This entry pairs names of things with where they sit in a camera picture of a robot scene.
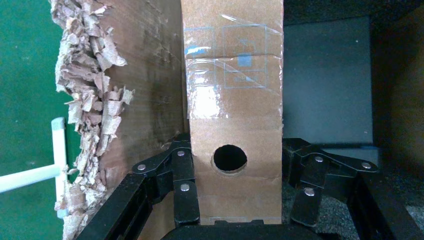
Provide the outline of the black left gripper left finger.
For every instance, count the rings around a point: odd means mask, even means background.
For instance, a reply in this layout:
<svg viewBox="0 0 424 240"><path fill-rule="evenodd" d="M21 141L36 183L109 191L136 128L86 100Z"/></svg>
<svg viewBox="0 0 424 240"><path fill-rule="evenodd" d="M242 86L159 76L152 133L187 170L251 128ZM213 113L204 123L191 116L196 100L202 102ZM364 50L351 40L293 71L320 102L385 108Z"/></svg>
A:
<svg viewBox="0 0 424 240"><path fill-rule="evenodd" d="M195 183L190 134L177 135L167 150L136 163L134 174L142 175L141 209L137 216L142 225L153 205L173 193L173 221L176 226L199 225L200 209Z"/></svg>

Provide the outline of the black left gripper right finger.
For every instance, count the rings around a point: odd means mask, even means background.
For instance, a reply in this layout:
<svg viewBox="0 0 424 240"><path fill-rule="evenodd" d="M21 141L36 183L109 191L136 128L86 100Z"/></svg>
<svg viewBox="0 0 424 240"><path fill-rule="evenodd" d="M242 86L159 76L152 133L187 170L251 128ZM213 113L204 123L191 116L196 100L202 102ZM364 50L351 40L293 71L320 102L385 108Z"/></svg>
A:
<svg viewBox="0 0 424 240"><path fill-rule="evenodd" d="M346 203L358 173L378 171L370 161L329 153L301 138L284 138L282 153L283 180L297 190L290 218L306 227L317 225L324 195Z"/></svg>

